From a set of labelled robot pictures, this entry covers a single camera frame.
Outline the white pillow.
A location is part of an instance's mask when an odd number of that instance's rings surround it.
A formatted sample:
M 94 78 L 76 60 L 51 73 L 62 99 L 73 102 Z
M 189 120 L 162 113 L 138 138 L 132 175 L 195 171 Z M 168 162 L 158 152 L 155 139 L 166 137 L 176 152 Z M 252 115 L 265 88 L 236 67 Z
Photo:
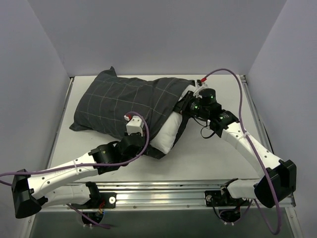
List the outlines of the white pillow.
M 146 119 L 150 129 L 150 144 L 145 154 L 161 159 L 168 154 L 182 135 L 188 120 L 174 110 L 177 103 L 197 87 L 193 80 L 175 79 L 154 84 L 149 94 L 150 110 Z

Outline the dark grey checked pillowcase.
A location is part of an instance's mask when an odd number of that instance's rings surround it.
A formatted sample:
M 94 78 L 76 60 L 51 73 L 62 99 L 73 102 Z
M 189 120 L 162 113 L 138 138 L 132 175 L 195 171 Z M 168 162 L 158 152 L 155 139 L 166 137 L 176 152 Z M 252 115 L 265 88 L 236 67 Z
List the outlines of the dark grey checked pillowcase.
M 119 77 L 113 67 L 104 70 L 97 75 L 80 99 L 70 129 L 94 130 L 122 139 L 127 123 L 124 116 L 128 112 L 137 112 L 147 123 L 146 115 L 150 110 L 147 100 L 154 84 L 175 79 L 188 80 L 163 77 L 146 81 L 137 77 Z

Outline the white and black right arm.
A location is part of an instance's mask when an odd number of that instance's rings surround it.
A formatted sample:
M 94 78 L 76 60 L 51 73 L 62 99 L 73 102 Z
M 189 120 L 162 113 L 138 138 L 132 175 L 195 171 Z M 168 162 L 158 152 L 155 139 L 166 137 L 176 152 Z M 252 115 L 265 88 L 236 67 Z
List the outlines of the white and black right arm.
M 220 199 L 230 205 L 237 199 L 256 199 L 267 208 L 296 190 L 297 167 L 268 151 L 242 128 L 242 121 L 216 101 L 214 89 L 185 90 L 174 107 L 186 119 L 200 119 L 206 127 L 233 146 L 254 168 L 259 179 L 234 178 L 224 185 Z

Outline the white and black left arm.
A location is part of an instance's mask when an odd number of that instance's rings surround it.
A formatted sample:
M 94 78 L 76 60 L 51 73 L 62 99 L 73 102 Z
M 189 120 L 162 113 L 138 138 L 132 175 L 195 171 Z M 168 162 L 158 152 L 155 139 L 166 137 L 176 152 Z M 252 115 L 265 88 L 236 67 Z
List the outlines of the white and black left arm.
M 118 170 L 140 157 L 148 146 L 147 136 L 126 134 L 120 141 L 99 145 L 81 157 L 51 169 L 14 173 L 11 192 L 15 217 L 30 217 L 47 206 L 72 203 L 94 208 L 101 202 L 97 185 L 87 182 L 72 185 L 80 179 Z

